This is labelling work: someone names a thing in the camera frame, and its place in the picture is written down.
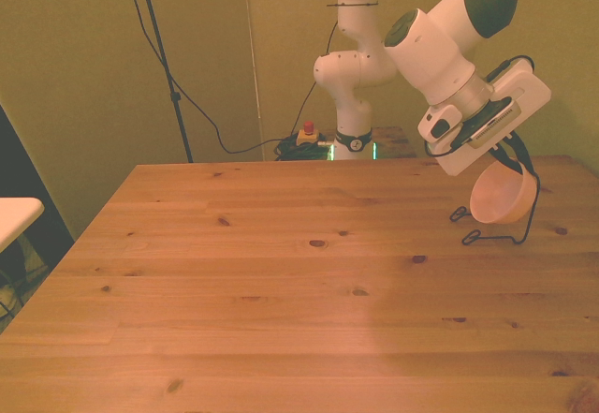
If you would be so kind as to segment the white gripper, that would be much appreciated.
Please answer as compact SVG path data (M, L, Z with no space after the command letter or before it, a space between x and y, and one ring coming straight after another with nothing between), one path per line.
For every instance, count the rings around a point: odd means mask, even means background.
M520 171L522 164L535 176L529 152L514 131L550 98L551 91L529 66L513 66L495 83L474 74L455 95L427 110L425 151L452 176L487 151L506 168ZM518 161L499 143L506 136Z

